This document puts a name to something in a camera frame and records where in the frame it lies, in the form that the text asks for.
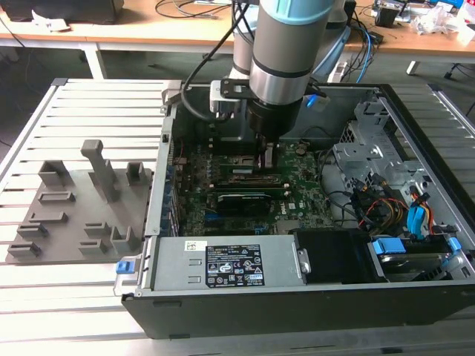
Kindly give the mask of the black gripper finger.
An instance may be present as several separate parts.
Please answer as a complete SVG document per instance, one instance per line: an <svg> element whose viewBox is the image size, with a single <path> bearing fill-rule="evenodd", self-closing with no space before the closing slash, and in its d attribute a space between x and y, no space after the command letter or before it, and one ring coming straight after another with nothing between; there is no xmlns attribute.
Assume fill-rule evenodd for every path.
<svg viewBox="0 0 475 356"><path fill-rule="evenodd" d="M278 143L256 136L255 162L259 169L274 169L278 164Z"/></svg>

